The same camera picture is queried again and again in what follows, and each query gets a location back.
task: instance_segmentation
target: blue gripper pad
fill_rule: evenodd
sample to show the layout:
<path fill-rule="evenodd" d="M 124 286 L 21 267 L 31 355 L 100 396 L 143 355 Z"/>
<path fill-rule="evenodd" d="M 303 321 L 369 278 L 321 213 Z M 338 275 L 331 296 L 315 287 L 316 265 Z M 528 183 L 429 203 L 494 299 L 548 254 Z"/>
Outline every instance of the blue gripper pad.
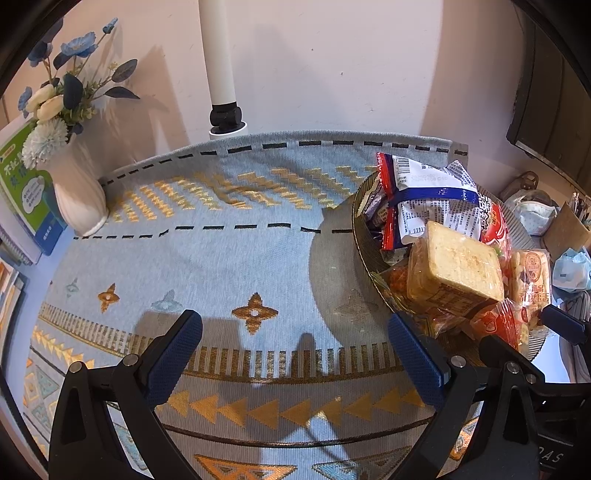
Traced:
<path fill-rule="evenodd" d="M 544 307 L 540 319 L 549 329 L 573 345 L 582 345 L 587 341 L 584 324 L 554 305 Z"/>
<path fill-rule="evenodd" d="M 168 401 L 191 355 L 201 341 L 202 333 L 201 316 L 197 312 L 191 312 L 148 373 L 146 401 L 150 409 L 153 410 L 156 405 L 162 405 Z"/>
<path fill-rule="evenodd" d="M 388 337 L 422 401 L 440 410 L 445 403 L 444 375 L 398 313 L 390 318 Z"/>

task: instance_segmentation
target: artificial flower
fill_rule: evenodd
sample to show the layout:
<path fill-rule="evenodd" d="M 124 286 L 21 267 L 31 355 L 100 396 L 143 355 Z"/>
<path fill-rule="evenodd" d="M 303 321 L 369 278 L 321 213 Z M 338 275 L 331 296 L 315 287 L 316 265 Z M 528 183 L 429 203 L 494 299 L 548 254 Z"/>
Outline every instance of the artificial flower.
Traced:
<path fill-rule="evenodd" d="M 115 17 L 113 20 L 111 20 L 109 23 L 107 23 L 104 27 L 103 27 L 103 33 L 105 35 L 108 35 L 109 33 L 111 33 L 113 31 L 113 29 L 115 28 L 115 24 L 117 23 L 117 20 L 119 18 Z"/>
<path fill-rule="evenodd" d="M 22 146 L 22 161 L 26 168 L 34 168 L 40 161 L 47 161 L 68 142 L 68 128 L 61 118 L 39 123 Z"/>
<path fill-rule="evenodd" d="M 52 97 L 55 97 L 56 89 L 50 83 L 49 85 L 45 85 L 43 88 L 40 88 L 33 96 L 29 98 L 27 105 L 25 106 L 25 110 L 29 113 L 33 113 L 35 110 L 39 108 L 43 102 L 46 102 Z"/>
<path fill-rule="evenodd" d="M 92 44 L 85 51 L 81 51 L 80 53 L 76 54 L 76 56 L 85 59 L 86 57 L 90 57 L 90 54 L 93 53 L 95 50 L 96 50 L 96 45 Z"/>
<path fill-rule="evenodd" d="M 31 67 L 36 67 L 45 60 L 52 52 L 53 46 L 50 43 L 39 41 L 31 50 L 28 59 L 31 61 Z"/>
<path fill-rule="evenodd" d="M 50 98 L 48 101 L 43 103 L 39 110 L 37 110 L 37 118 L 40 122 L 45 122 L 50 118 L 55 117 L 64 109 L 64 96 L 58 95 Z"/>
<path fill-rule="evenodd" d="M 68 43 L 61 44 L 61 52 L 64 55 L 73 57 L 79 53 L 89 49 L 95 42 L 96 35 L 94 32 L 88 32 L 83 37 L 77 37 L 74 40 L 70 40 Z"/>
<path fill-rule="evenodd" d="M 25 107 L 27 106 L 27 102 L 29 98 L 33 95 L 33 89 L 31 87 L 25 88 L 25 91 L 22 92 L 21 96 L 18 98 L 18 111 L 22 112 Z"/>

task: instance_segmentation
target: book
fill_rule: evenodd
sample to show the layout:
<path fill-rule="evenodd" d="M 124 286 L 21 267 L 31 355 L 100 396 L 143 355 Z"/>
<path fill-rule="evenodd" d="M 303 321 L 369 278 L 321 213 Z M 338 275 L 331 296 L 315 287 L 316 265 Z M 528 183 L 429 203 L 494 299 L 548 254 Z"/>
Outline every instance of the book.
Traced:
<path fill-rule="evenodd" d="M 27 170 L 22 163 L 22 146 L 33 128 L 32 121 L 23 121 L 19 117 L 0 132 L 0 192 L 41 252 L 51 255 L 66 224 L 57 208 L 49 173 L 36 168 Z M 0 218 L 0 225 L 5 231 L 4 236 L 0 232 L 0 238 L 9 244 L 5 239 L 8 236 L 22 250 L 25 242 L 19 232 L 12 226 L 7 228 L 4 215 Z M 35 262 L 29 254 L 24 253 Z"/>

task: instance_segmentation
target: bread slice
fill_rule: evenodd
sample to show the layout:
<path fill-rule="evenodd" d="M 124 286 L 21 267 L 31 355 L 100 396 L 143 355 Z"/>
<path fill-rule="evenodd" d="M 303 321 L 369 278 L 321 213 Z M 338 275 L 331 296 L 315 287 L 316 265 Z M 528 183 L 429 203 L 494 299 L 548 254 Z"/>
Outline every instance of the bread slice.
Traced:
<path fill-rule="evenodd" d="M 407 295 L 456 315 L 505 298 L 495 249 L 437 222 L 413 245 Z"/>

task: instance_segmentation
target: white pole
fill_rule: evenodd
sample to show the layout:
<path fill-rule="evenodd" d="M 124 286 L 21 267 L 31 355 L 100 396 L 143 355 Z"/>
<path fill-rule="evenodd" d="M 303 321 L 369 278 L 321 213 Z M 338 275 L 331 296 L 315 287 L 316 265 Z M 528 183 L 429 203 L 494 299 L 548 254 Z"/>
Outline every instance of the white pole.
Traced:
<path fill-rule="evenodd" d="M 212 99 L 210 118 L 214 127 L 209 132 L 209 137 L 213 140 L 246 135 L 247 126 L 241 121 L 242 112 L 236 105 L 225 0 L 199 0 L 199 21 L 209 95 Z"/>

